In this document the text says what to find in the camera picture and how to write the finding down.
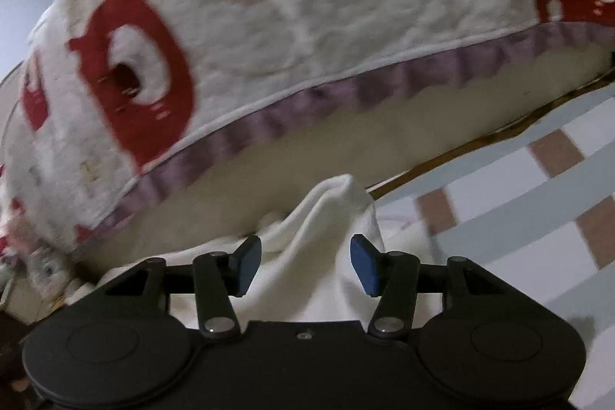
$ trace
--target metal screw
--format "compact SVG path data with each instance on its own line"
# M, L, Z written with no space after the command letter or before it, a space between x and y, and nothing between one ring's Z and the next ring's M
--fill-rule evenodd
M235 321L229 317L213 317L205 321L205 330L211 334L228 332L235 327Z
M374 328L379 332L392 334L404 328L404 322L396 317L382 317L374 322Z
M312 339L312 332L310 332L309 330L306 330L305 332L299 332L297 334L297 338L299 340L310 340Z

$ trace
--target bed sheet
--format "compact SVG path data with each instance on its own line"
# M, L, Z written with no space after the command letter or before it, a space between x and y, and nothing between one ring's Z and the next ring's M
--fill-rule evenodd
M436 263L467 256L572 323L588 349L572 402L592 410L615 406L614 95L588 93L376 202L384 236L423 221Z

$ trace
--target circular disc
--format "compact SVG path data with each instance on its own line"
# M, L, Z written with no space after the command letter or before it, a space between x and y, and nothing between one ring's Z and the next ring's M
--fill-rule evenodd
M441 383L482 403L541 403L572 390L585 347L559 319L466 320L433 317L419 355Z
M113 409L158 393L186 366L187 330L164 314L121 320L50 319L34 330L23 365L43 397L81 409Z

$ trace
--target purple trim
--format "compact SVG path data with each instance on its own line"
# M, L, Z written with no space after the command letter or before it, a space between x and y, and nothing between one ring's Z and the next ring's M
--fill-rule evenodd
M93 241L109 237L141 209L155 206L174 191L189 186L215 163L252 144L268 143L309 126L337 108L367 110L390 96L411 98L428 86L461 87L471 79L495 75L506 64L537 58L547 50L590 42L613 46L614 41L615 27L551 22L299 91L218 129L144 175L95 229Z

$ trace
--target white cloth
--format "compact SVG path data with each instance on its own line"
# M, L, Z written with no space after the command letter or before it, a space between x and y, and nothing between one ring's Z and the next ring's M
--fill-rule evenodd
M314 187L282 222L259 236L263 261L250 290L231 298L242 324L249 320L337 321L370 320L377 299L362 289L350 261L350 240L363 234L380 251L411 252L430 262L429 239L421 222L385 242L376 222L373 199L349 175L327 179ZM232 252L242 238L218 238L189 250L163 254L167 265L190 264L196 256L222 250ZM102 283L130 266L107 273ZM171 314L187 327L197 328L194 296L171 299ZM433 311L419 305L415 324Z

